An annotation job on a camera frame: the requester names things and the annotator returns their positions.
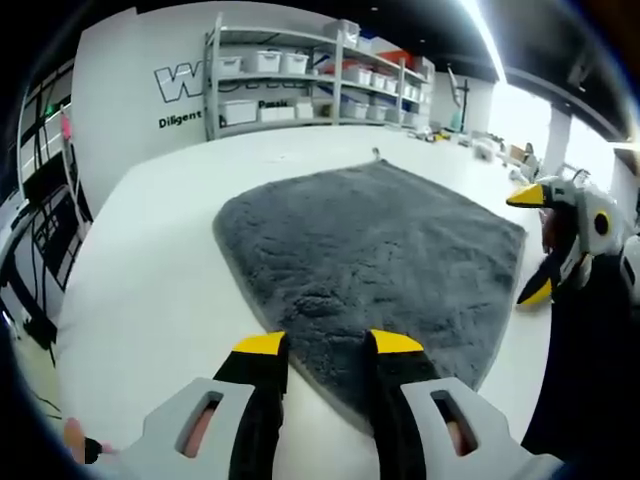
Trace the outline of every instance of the ceiling light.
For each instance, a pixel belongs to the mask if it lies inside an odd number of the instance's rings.
[[[640,143],[609,142],[609,146],[615,148],[616,150],[640,152]]]
[[[480,36],[484,41],[485,47],[487,47],[487,51],[489,52],[489,56],[491,57],[491,61],[493,62],[493,68],[496,70],[496,74],[498,75],[498,80],[500,82],[507,83],[507,75],[504,73],[504,66],[502,65],[502,60],[500,59],[500,54],[498,53],[498,47],[496,47],[496,42],[491,35],[491,31],[489,30],[489,26],[487,22],[484,21],[484,17],[482,16],[482,12],[480,11],[480,7],[476,3],[476,0],[458,0],[462,6],[465,8],[471,20],[476,25],[476,28],[480,32]]]

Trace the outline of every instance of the table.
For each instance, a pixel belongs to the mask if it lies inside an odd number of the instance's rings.
[[[235,343],[264,332],[212,233],[228,199],[266,182],[372,161],[429,178],[527,231],[518,289],[543,253],[535,210],[508,207],[501,162],[448,142],[427,144],[385,127],[258,132],[201,144],[133,168],[89,232],[59,320],[61,407],[87,435],[116,448],[136,440],[146,414],[194,377],[211,377]],[[551,309],[513,310],[480,394],[527,429],[546,366]],[[375,443],[290,368],[275,479],[371,479]]]

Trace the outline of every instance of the gray carpet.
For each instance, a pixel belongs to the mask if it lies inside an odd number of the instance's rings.
[[[299,370],[356,417],[369,328],[410,335],[442,376],[478,387],[525,235],[384,160],[255,188],[224,205],[214,230],[265,328],[286,330]]]

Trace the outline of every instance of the metal shelving unit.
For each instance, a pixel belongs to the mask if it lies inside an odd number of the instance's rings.
[[[219,58],[221,46],[269,46],[269,47],[289,47],[308,52],[309,58],[313,59],[314,53],[322,52],[332,55],[335,63],[334,75],[291,75],[283,73],[242,73],[239,75],[220,77],[215,74],[214,59]],[[363,85],[355,82],[342,80],[342,64],[344,59],[355,59],[361,63],[371,65],[376,69],[387,71],[397,75],[398,93],[391,93],[387,90],[378,89],[370,85]],[[407,78],[411,82],[426,83],[426,80],[416,72],[412,72],[405,67],[404,58],[400,64],[395,64],[379,57],[373,53],[365,52],[356,48],[344,46],[342,33],[339,32],[335,40],[291,30],[281,30],[263,27],[238,27],[223,26],[222,14],[216,18],[214,29],[205,35],[203,51],[203,111],[205,118],[205,132],[207,140],[215,140],[241,133],[267,130],[274,128],[285,128],[303,125],[339,125],[339,124],[362,124],[362,125],[395,125],[404,127],[400,122],[375,121],[369,119],[355,119],[340,117],[340,106],[342,98],[342,88],[354,88],[368,92],[372,95],[384,95],[387,98],[395,99],[395,118],[401,118],[403,102],[417,104],[414,99],[402,96]],[[308,82],[309,92],[312,92],[313,84],[325,83],[333,85],[332,117],[313,119],[293,119],[277,122],[254,122],[228,127],[221,127],[220,105],[218,85],[220,83],[232,82],[253,82],[253,81],[299,81]]]

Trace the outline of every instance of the window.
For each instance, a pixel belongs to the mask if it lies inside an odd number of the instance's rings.
[[[565,163],[576,170],[587,170],[593,184],[603,192],[609,191],[615,163],[613,148],[595,130],[576,117],[571,119]]]
[[[531,143],[536,157],[542,159],[547,151],[550,122],[549,102],[506,83],[496,84],[489,132],[523,150],[527,143]]]

